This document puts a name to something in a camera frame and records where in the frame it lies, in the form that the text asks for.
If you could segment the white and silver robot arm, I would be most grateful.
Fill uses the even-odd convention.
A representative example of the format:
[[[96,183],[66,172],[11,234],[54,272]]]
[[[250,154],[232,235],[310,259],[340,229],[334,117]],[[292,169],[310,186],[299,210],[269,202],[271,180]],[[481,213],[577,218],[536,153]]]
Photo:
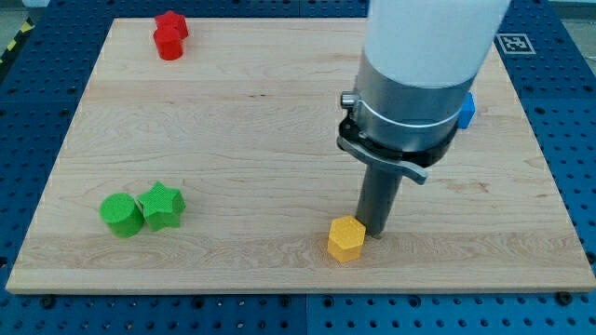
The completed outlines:
[[[418,184],[441,160],[508,0],[373,0],[338,146],[367,177]]]

